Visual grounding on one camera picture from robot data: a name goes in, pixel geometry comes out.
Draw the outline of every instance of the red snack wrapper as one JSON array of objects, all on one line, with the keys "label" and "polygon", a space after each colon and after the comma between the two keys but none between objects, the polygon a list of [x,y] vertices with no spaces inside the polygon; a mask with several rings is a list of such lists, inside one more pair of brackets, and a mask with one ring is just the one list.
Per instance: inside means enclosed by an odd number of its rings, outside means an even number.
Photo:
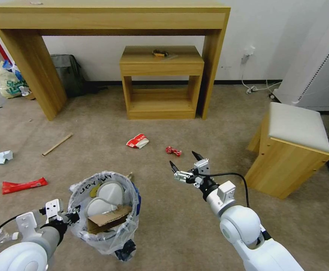
[{"label": "red snack wrapper", "polygon": [[4,194],[9,194],[9,193],[17,192],[17,191],[20,191],[20,190],[35,188],[35,187],[38,187],[38,186],[45,186],[47,184],[48,184],[48,182],[44,178],[41,178],[37,181],[23,183],[23,184],[3,182],[2,194],[3,195]]},{"label": "red snack wrapper", "polygon": [[168,154],[174,153],[178,157],[180,157],[180,155],[182,154],[182,151],[172,148],[171,146],[166,147],[165,151]]},{"label": "red snack wrapper", "polygon": [[144,134],[139,134],[139,135],[136,135],[131,140],[129,140],[126,145],[131,147],[131,148],[141,149],[148,142],[149,142],[149,139]]}]

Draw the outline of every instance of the gray backpack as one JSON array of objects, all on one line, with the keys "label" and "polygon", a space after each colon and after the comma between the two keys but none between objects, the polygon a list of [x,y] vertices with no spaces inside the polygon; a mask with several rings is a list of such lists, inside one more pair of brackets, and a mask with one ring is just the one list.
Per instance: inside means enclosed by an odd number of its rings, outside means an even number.
[{"label": "gray backpack", "polygon": [[81,72],[81,66],[73,55],[51,55],[52,61],[63,83],[68,97],[76,97],[86,94],[84,90],[85,80]]}]

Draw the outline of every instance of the white cushion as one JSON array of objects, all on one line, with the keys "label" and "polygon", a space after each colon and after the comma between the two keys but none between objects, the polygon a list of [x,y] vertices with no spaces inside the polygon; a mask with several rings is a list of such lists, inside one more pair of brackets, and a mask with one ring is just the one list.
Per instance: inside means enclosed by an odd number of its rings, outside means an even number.
[{"label": "white cushion", "polygon": [[269,137],[329,152],[329,140],[319,112],[271,102]]}]

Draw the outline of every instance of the black baseboard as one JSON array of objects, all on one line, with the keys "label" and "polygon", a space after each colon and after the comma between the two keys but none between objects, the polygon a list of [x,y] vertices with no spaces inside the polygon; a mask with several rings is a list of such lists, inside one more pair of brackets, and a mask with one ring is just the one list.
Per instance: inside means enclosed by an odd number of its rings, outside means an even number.
[{"label": "black baseboard", "polygon": [[[266,80],[245,80],[245,84],[259,85],[266,84]],[[282,82],[282,80],[267,80],[268,84]],[[90,85],[122,85],[122,81],[88,81]],[[170,81],[133,81],[133,85],[187,85],[188,80],[170,80]],[[241,85],[241,80],[215,80],[215,85]]]}]

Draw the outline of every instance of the carpet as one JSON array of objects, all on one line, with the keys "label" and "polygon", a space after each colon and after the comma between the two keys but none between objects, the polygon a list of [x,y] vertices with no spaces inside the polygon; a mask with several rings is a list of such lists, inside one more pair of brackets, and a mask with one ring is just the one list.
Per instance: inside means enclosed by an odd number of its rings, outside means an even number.
[{"label": "carpet", "polygon": [[[255,160],[246,150],[265,114],[266,91],[245,94],[242,86],[214,87],[207,120],[127,120],[120,87],[71,99],[49,122],[35,101],[8,100],[0,109],[0,152],[14,159],[0,165],[0,223],[46,201],[63,199],[68,188],[96,172],[133,172],[142,196],[137,251],[126,263],[102,256],[68,232],[55,253],[52,270],[244,270],[242,260],[222,236],[219,221],[199,190],[174,181],[171,159],[179,169],[195,162],[194,150],[209,158],[211,172],[245,174]],[[323,116],[329,135],[329,115]],[[46,157],[41,153],[68,133],[74,136]],[[126,142],[139,133],[150,140],[142,149]],[[168,155],[170,145],[181,157]],[[49,185],[2,195],[3,181],[28,182],[45,177]],[[245,205],[236,176],[218,177],[237,185],[237,204]],[[272,237],[304,270],[329,271],[329,171],[321,168],[286,200],[249,189],[251,208]],[[14,230],[15,224],[8,225]]]}]

